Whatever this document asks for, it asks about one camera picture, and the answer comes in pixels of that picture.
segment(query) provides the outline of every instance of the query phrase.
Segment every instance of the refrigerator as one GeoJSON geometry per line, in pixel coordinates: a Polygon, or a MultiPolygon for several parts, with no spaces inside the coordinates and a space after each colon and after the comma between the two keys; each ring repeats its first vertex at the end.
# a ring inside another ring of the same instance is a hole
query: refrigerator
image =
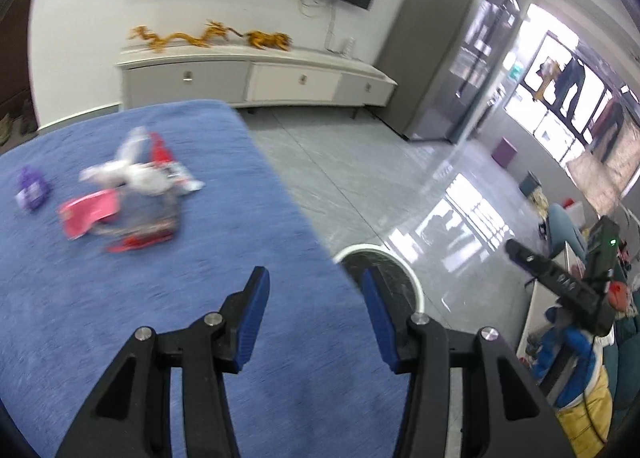
{"type": "Polygon", "coordinates": [[[377,115],[406,139],[456,142],[519,12],[516,0],[404,0],[375,64],[398,88],[377,115]]]}

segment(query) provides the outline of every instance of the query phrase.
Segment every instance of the purple stool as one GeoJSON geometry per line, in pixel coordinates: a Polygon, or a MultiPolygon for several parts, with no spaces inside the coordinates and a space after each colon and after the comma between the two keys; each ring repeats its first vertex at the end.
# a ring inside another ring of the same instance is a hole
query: purple stool
{"type": "Polygon", "coordinates": [[[518,150],[503,137],[494,149],[494,152],[492,152],[491,158],[493,158],[501,167],[507,169],[507,166],[511,163],[517,152],[518,150]]]}

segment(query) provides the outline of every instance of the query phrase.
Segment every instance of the shoe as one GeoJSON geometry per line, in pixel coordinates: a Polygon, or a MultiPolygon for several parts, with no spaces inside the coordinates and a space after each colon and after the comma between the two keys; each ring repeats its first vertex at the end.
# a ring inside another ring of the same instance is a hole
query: shoe
{"type": "Polygon", "coordinates": [[[14,125],[14,120],[6,114],[3,118],[0,118],[0,146],[4,146],[5,143],[11,137],[11,130],[14,125]]]}
{"type": "Polygon", "coordinates": [[[25,99],[22,104],[22,122],[20,123],[20,134],[35,133],[38,129],[35,112],[33,111],[33,103],[31,99],[25,99]]]}

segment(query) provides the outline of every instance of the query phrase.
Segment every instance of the blue blanket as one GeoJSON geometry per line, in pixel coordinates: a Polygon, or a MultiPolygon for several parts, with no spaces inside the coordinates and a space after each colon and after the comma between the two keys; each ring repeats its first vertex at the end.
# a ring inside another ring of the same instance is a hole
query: blue blanket
{"type": "Polygon", "coordinates": [[[42,458],[136,327],[186,327],[244,287],[255,265],[269,270],[271,297],[252,360],[225,375],[242,456],[392,455],[406,377],[383,364],[361,296],[226,104],[151,106],[19,146],[0,157],[0,205],[0,398],[42,458]],[[206,183],[182,200],[177,238],[121,254],[104,251],[106,236],[68,241],[57,206],[95,191],[79,171],[110,160],[140,125],[206,183]],[[53,185],[31,215],[14,200],[23,164],[53,185]]]}

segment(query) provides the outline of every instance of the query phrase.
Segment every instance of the purple snack bag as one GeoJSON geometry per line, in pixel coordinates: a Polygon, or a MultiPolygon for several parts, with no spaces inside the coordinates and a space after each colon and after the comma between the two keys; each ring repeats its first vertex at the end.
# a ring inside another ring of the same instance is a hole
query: purple snack bag
{"type": "Polygon", "coordinates": [[[20,209],[31,212],[39,208],[49,198],[51,186],[44,175],[28,165],[20,170],[18,194],[15,196],[20,209]]]}

